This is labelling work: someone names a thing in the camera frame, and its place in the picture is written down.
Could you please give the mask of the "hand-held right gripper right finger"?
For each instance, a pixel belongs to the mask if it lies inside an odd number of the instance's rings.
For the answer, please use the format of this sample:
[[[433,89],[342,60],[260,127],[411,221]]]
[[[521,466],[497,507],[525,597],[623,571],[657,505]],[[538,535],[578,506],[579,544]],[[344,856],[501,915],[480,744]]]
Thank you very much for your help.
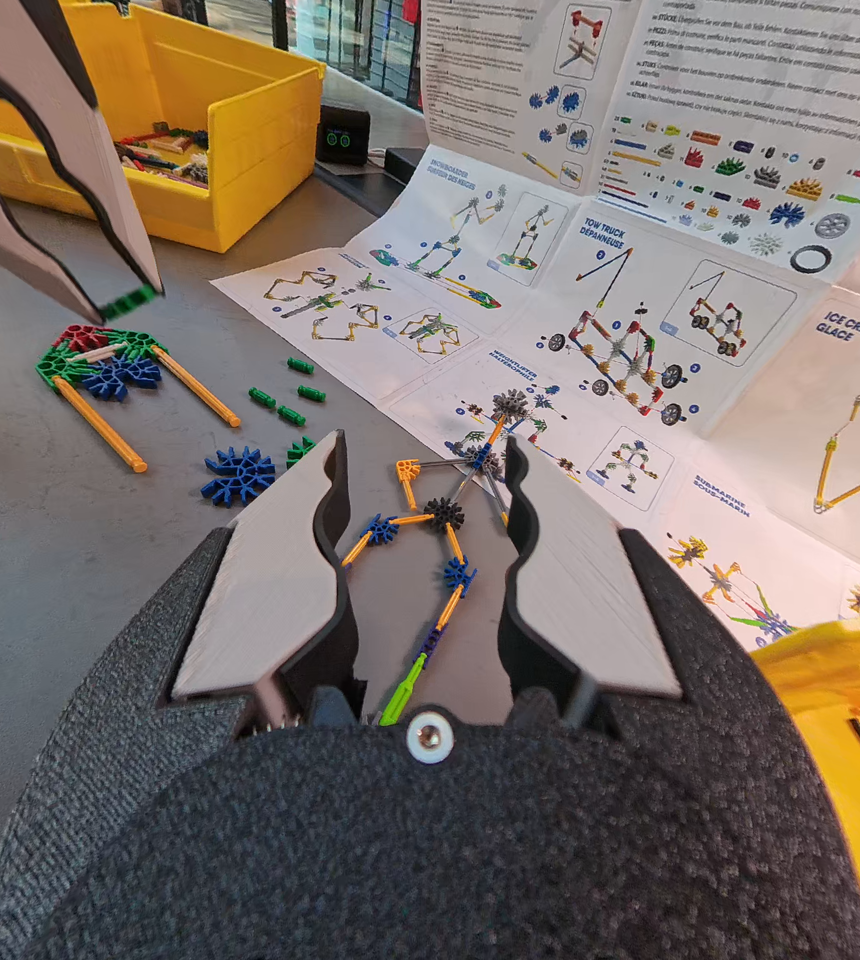
[[[620,539],[622,528],[543,453],[506,446],[508,567],[499,658],[511,693],[678,700],[682,688]]]

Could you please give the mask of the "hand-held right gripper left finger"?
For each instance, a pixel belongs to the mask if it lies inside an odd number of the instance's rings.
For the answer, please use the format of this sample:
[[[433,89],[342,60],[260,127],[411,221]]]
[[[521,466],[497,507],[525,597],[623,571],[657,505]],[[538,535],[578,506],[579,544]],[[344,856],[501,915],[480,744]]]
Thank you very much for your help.
[[[359,632],[337,554],[350,520],[344,432],[332,431],[236,517],[172,694],[361,697]]]

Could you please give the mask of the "long yellow toy rod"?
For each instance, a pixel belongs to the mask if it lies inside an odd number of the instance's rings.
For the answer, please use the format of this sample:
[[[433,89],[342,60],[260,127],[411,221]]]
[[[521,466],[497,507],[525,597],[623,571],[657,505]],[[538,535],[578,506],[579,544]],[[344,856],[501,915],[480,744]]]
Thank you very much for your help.
[[[144,474],[148,464],[124,438],[96,411],[76,388],[65,378],[54,376],[52,383],[55,390],[68,402],[89,426],[103,439],[122,461],[136,474]]]
[[[152,354],[158,363],[165,367],[175,378],[177,378],[187,389],[206,404],[214,413],[216,413],[226,424],[232,428],[241,426],[241,418],[234,413],[226,404],[219,400],[216,395],[198,381],[191,373],[172,358],[172,355],[166,352],[159,345],[153,345],[150,348]]]

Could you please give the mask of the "white instruction sheet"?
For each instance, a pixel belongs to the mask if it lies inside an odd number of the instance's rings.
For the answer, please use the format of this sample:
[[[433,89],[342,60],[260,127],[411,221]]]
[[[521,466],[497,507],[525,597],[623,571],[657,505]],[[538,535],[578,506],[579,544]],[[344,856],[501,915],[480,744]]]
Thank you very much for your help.
[[[860,2],[425,2],[429,148],[215,285],[447,460],[496,423],[748,648],[860,618]]]

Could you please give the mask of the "grey desk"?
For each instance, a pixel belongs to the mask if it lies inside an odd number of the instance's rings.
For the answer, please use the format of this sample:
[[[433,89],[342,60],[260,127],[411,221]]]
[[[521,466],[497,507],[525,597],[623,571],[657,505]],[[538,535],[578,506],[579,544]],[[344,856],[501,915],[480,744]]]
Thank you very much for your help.
[[[250,387],[295,397],[287,359],[302,355],[210,280],[323,247],[341,247],[375,218],[315,175],[227,254],[152,241],[167,296],[129,325],[150,332],[243,421],[230,428],[173,376],[124,403],[94,403],[148,462],[128,469],[34,370],[56,334],[78,318],[0,268],[0,839],[66,702],[102,651],[215,527],[239,509],[204,501],[204,458],[249,445],[279,465],[301,432],[315,441],[343,429],[352,519],[340,555],[376,513],[405,509],[394,464],[436,460],[413,438],[318,366],[328,401],[295,404],[303,431],[256,407]],[[515,550],[488,493],[465,494],[460,541],[479,567],[464,612],[448,630],[456,649],[431,662],[413,706],[434,702],[468,723],[496,723],[510,694],[495,648],[505,570]],[[445,559],[425,529],[368,549],[349,581],[374,711],[395,687],[441,599]]]

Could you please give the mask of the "pile of toy pieces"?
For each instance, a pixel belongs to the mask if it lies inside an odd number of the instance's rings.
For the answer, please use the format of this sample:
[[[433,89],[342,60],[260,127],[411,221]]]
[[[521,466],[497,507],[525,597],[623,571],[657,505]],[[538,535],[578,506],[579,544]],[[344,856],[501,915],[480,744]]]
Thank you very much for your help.
[[[209,187],[209,135],[205,128],[157,122],[150,133],[121,138],[114,147],[126,169],[201,189]]]

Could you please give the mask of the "colourful toy rod figure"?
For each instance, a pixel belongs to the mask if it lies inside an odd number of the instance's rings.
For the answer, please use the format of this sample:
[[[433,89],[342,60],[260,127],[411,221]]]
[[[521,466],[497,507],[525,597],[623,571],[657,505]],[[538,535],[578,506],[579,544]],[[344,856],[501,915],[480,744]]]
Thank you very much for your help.
[[[462,464],[465,466],[460,486],[451,496],[443,496],[429,500],[422,512],[415,512],[417,502],[412,490],[412,481],[417,479],[423,470],[418,460],[402,460],[396,464],[396,476],[411,513],[406,516],[376,515],[364,528],[364,532],[352,549],[344,556],[341,566],[348,570],[370,546],[385,546],[391,544],[405,526],[416,524],[427,525],[436,534],[445,538],[450,547],[451,556],[443,570],[442,577],[447,589],[447,603],[436,618],[433,627],[428,631],[412,662],[407,675],[403,678],[384,707],[378,724],[381,727],[393,726],[401,718],[404,709],[409,705],[414,687],[425,672],[425,668],[436,653],[439,642],[444,637],[450,621],[460,602],[465,599],[474,581],[477,570],[471,568],[468,558],[460,545],[458,532],[465,522],[461,506],[461,495],[470,481],[482,477],[491,487],[496,499],[501,520],[508,524],[508,508],[496,486],[496,472],[499,460],[494,453],[494,445],[506,431],[512,431],[521,422],[528,419],[529,400],[522,390],[510,389],[496,393],[492,400],[491,419],[494,422],[491,433],[484,437],[482,433],[466,436],[467,440],[478,443],[474,453],[467,453],[461,444],[452,447],[457,456],[446,465]]]

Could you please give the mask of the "black device with display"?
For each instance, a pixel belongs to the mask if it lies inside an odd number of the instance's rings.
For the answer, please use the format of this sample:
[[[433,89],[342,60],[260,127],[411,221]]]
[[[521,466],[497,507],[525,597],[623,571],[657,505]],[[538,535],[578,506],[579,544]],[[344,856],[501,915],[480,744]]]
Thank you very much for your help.
[[[368,110],[323,102],[316,132],[316,161],[363,167],[368,161]]]

